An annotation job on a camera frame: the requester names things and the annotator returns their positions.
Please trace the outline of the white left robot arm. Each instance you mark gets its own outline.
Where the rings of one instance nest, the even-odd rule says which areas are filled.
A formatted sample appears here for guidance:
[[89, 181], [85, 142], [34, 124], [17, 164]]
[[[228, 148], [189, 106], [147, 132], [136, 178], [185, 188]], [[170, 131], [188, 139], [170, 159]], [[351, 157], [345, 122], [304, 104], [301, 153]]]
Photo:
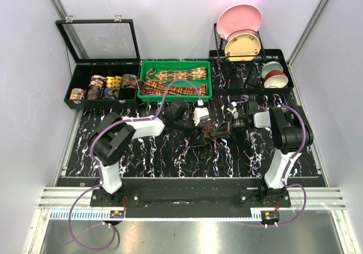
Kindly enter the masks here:
[[109, 206], [122, 202], [119, 161], [134, 139], [157, 137], [173, 130], [187, 136], [194, 133], [205, 112], [202, 108], [195, 108], [190, 118], [184, 118], [187, 107], [186, 101], [177, 99], [167, 109], [157, 110], [153, 116], [127, 118], [112, 112], [103, 119], [88, 141], [90, 155], [99, 168], [100, 193], [96, 195], [97, 200], [104, 200]]

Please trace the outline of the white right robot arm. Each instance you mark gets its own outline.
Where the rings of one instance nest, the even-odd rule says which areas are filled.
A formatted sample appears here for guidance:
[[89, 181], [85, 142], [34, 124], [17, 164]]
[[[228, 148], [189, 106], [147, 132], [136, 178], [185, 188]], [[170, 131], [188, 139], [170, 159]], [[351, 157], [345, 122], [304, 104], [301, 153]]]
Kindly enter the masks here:
[[302, 150], [313, 143], [313, 132], [299, 105], [262, 110], [257, 101], [251, 100], [243, 103], [243, 113], [237, 111], [237, 105], [237, 102], [230, 104], [230, 113], [210, 136], [213, 139], [236, 139], [242, 131], [262, 128], [271, 130], [275, 151], [253, 199], [263, 206], [273, 206], [287, 196], [290, 171]]

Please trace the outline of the black key pattern tie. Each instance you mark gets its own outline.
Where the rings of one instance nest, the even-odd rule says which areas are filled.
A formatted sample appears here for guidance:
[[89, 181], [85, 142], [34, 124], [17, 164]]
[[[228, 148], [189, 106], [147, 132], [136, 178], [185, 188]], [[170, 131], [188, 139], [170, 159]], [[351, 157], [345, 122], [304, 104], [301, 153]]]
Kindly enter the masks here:
[[216, 130], [216, 126], [214, 124], [207, 124], [202, 127], [202, 137], [204, 140], [213, 141], [216, 137], [213, 136], [213, 132]]

